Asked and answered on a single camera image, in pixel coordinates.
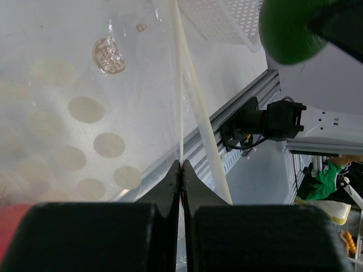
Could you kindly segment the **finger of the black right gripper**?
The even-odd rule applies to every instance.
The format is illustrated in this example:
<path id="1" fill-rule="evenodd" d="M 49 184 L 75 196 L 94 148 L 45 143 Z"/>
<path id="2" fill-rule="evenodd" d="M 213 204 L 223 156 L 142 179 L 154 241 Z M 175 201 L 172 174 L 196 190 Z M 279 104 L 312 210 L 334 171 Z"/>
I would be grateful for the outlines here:
<path id="1" fill-rule="evenodd" d="M 315 13 L 307 27 L 362 61 L 362 1 L 337 1 L 325 6 Z"/>

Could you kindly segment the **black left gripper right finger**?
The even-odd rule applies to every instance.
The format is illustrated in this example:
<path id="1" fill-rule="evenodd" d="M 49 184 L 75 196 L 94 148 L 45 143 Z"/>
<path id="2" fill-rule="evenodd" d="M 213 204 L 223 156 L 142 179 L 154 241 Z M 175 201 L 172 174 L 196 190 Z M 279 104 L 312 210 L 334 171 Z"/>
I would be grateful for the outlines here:
<path id="1" fill-rule="evenodd" d="M 189 271 L 352 271 L 335 228 L 314 206 L 230 205 L 183 164 Z"/>

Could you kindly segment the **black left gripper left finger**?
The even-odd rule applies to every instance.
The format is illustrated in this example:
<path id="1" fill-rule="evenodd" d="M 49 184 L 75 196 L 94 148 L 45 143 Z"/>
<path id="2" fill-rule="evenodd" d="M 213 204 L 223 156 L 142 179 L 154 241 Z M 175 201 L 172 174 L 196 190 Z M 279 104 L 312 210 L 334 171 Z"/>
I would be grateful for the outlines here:
<path id="1" fill-rule="evenodd" d="M 175 271 L 180 163 L 143 197 L 52 202 L 22 217 L 2 271 Z"/>

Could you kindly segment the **green lime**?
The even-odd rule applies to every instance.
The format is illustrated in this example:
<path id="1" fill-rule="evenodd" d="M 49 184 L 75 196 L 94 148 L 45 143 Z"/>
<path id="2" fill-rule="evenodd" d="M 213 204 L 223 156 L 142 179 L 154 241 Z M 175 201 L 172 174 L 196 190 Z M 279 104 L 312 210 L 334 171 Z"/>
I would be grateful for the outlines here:
<path id="1" fill-rule="evenodd" d="M 334 1 L 269 0 L 259 14 L 259 35 L 263 48 L 275 62 L 295 65 L 317 55 L 327 41 L 310 32 L 309 21 Z"/>

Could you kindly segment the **clear zip top bag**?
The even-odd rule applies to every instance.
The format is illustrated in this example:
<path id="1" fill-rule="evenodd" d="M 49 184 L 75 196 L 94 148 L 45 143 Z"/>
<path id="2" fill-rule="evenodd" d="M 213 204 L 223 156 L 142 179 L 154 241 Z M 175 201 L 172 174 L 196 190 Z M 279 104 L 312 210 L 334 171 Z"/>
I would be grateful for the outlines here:
<path id="1" fill-rule="evenodd" d="M 133 201 L 201 134 L 230 193 L 176 1 L 1 2 L 1 204 Z"/>

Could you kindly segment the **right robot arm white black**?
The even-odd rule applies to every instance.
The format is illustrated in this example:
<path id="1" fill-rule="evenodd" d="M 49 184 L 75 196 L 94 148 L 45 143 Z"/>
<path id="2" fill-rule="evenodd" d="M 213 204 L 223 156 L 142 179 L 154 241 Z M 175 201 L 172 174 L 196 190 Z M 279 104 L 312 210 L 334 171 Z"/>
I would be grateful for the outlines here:
<path id="1" fill-rule="evenodd" d="M 264 1 L 259 15 L 261 44 L 281 65 L 315 57 L 333 44 L 362 62 L 362 1 Z M 263 140 L 327 138 L 362 143 L 362 117 L 280 100 L 265 110 L 241 109 L 236 129 Z"/>

